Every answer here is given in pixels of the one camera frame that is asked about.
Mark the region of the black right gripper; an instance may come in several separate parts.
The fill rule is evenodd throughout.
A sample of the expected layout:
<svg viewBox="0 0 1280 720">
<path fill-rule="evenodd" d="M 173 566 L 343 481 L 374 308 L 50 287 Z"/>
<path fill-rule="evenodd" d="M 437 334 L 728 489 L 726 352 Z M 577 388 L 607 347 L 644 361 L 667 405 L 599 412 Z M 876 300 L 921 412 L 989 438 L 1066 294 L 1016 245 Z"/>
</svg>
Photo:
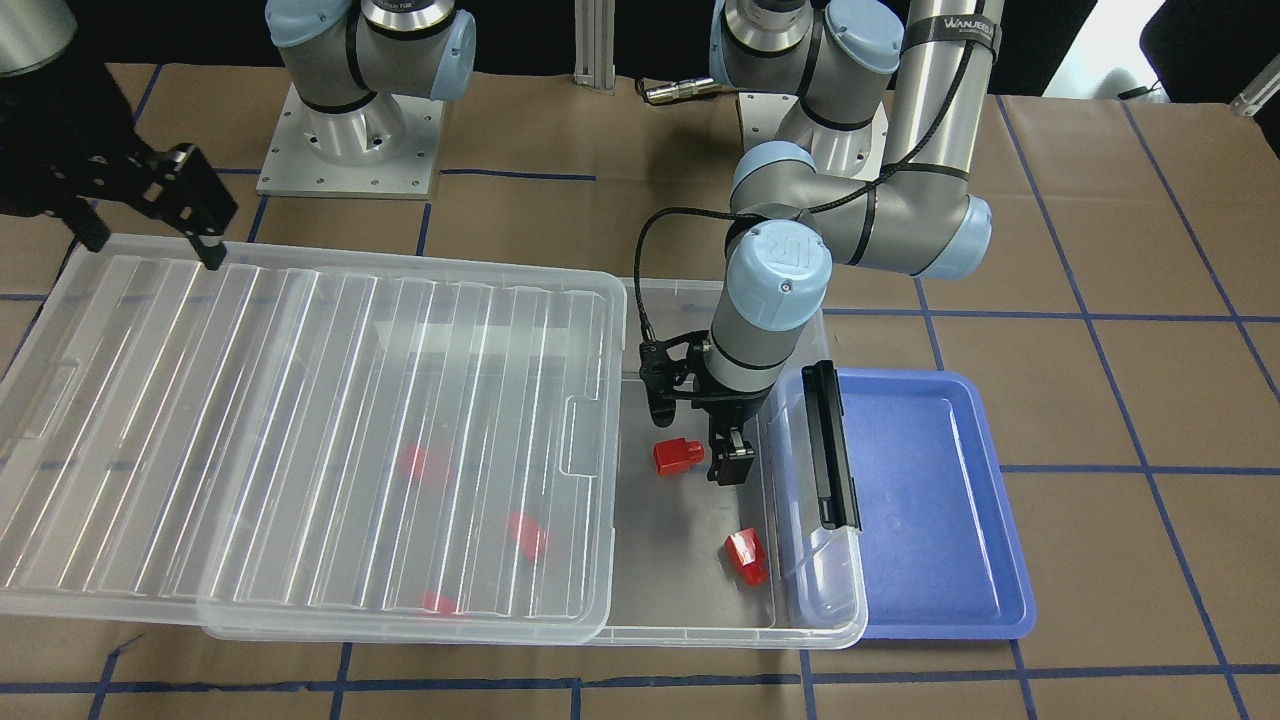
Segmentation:
<svg viewBox="0 0 1280 720">
<path fill-rule="evenodd" d="M 206 269 L 221 266 L 236 200 L 197 145 L 160 151 L 138 136 L 102 63 L 52 61 L 1 90 L 3 214 L 55 217 L 100 252 L 111 232 L 90 202 L 119 202 L 178 232 Z"/>
</svg>

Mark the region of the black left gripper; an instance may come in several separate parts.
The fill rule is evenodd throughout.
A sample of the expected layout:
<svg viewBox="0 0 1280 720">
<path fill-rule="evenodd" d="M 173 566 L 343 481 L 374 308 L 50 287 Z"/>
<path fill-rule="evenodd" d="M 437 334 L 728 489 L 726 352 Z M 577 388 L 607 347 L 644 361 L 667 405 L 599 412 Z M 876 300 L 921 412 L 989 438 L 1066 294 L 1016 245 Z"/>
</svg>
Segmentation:
<svg viewBox="0 0 1280 720">
<path fill-rule="evenodd" d="M 690 331 L 658 340 L 641 329 L 640 378 L 653 423 L 669 427 L 676 404 L 687 401 L 709 416 L 710 447 L 718 454 L 718 486 L 741 486 L 756 452 L 742 436 L 745 423 L 764 402 L 767 389 L 755 380 L 722 380 L 710 368 L 716 347 L 709 331 Z"/>
</svg>

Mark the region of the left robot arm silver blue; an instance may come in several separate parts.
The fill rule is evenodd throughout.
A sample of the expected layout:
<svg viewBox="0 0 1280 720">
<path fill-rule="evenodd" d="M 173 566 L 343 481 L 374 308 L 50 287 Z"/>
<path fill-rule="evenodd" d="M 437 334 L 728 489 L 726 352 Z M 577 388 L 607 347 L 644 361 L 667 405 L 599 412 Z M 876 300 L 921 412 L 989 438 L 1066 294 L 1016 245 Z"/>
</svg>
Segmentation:
<svg viewBox="0 0 1280 720">
<path fill-rule="evenodd" d="M 959 279 L 992 237 L 969 190 L 1001 1 L 718 1 L 709 68 L 718 85 L 787 94 L 772 140 L 735 168 L 724 279 L 705 331 L 654 336 L 640 320 L 652 420 L 676 405 L 708 415 L 708 478 L 748 479 L 749 420 L 823 304 L 835 266 Z"/>
</svg>

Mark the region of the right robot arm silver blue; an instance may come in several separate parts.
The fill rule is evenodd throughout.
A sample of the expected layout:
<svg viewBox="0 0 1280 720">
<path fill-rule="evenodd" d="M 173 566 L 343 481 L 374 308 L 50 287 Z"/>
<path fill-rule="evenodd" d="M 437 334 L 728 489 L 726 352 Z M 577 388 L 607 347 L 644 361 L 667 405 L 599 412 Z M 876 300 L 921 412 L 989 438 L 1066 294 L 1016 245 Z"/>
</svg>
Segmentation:
<svg viewBox="0 0 1280 720">
<path fill-rule="evenodd" d="M 270 1 L 270 40 L 326 161 L 365 164 L 398 142 L 394 96 L 461 99 L 474 17 L 453 1 Z M 136 132 L 132 105 L 64 1 L 3 4 L 3 213 L 55 217 L 97 252 L 95 199 L 178 231 L 210 270 L 227 258 L 237 202 L 193 143 L 166 151 Z"/>
</svg>

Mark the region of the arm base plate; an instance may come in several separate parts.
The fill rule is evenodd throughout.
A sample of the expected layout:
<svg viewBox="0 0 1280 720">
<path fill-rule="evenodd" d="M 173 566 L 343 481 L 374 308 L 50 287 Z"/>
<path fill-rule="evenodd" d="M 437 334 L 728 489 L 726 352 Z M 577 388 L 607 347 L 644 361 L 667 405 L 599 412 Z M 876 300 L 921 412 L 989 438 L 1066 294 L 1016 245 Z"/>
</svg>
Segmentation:
<svg viewBox="0 0 1280 720">
<path fill-rule="evenodd" d="M 256 190 L 269 197 L 431 197 L 448 105 L 378 95 L 346 114 L 307 106 L 291 87 Z"/>
<path fill-rule="evenodd" d="M 737 94 L 742 150 L 772 140 L 786 140 L 805 149 L 817 170 L 859 181 L 879 176 L 887 140 L 888 118 L 881 102 L 870 123 L 859 129 L 832 129 L 818 124 L 796 108 L 797 99 L 786 94 Z"/>
</svg>

